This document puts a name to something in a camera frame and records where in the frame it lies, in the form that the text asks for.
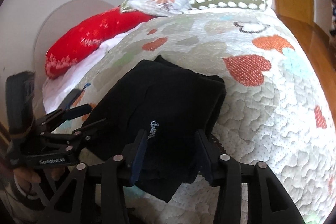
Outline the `person's left hand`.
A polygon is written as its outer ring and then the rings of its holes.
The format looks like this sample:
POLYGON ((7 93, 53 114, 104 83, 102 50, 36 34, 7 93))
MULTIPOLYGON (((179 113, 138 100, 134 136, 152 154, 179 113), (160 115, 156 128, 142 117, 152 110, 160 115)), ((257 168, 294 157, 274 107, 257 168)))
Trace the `person's left hand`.
MULTIPOLYGON (((51 178, 53 178, 54 180, 58 180, 60 176, 65 172, 65 168, 51 168, 45 169, 45 171, 51 176, 51 178)), ((15 178, 17 179, 18 184, 21 186, 41 182, 40 176, 32 169, 19 167, 13 169, 13 173, 15 178)))

